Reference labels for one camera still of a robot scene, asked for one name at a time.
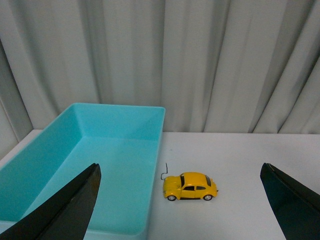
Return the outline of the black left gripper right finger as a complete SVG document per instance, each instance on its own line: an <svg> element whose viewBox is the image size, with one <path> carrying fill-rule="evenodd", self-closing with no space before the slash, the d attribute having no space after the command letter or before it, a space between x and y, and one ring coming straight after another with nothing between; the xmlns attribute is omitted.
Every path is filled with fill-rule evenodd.
<svg viewBox="0 0 320 240"><path fill-rule="evenodd" d="M262 165L260 179L284 237L318 240L320 195L270 163Z"/></svg>

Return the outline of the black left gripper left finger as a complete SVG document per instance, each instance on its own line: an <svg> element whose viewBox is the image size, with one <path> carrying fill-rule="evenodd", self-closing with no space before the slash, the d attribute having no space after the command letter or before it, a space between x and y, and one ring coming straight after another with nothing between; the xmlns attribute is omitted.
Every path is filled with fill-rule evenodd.
<svg viewBox="0 0 320 240"><path fill-rule="evenodd" d="M34 211L0 234L2 240L82 240L97 201L101 168L91 164Z"/></svg>

